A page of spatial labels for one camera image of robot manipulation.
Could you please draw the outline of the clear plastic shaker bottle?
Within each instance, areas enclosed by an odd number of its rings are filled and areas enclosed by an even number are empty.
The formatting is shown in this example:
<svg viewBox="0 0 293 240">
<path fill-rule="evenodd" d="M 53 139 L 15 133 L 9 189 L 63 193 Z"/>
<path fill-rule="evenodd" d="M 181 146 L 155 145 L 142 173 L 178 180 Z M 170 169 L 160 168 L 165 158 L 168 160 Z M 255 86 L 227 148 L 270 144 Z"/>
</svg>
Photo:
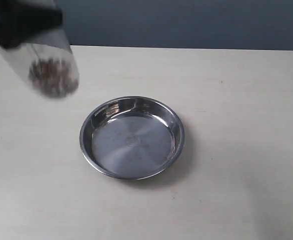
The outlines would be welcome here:
<svg viewBox="0 0 293 240">
<path fill-rule="evenodd" d="M 41 33 L 0 54 L 29 88 L 50 99 L 63 99 L 78 89 L 80 75 L 62 27 Z"/>
</svg>

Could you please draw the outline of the round stainless steel plate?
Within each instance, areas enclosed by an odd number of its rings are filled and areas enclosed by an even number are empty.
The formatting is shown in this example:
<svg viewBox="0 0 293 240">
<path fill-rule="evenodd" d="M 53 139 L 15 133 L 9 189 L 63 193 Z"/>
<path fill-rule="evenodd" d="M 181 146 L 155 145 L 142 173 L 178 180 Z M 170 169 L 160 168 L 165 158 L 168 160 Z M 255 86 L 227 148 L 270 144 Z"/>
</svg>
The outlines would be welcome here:
<svg viewBox="0 0 293 240">
<path fill-rule="evenodd" d="M 168 169 L 180 156 L 185 129 L 164 103 L 123 96 L 96 107 L 84 120 L 79 146 L 86 161 L 108 177 L 138 181 Z"/>
</svg>

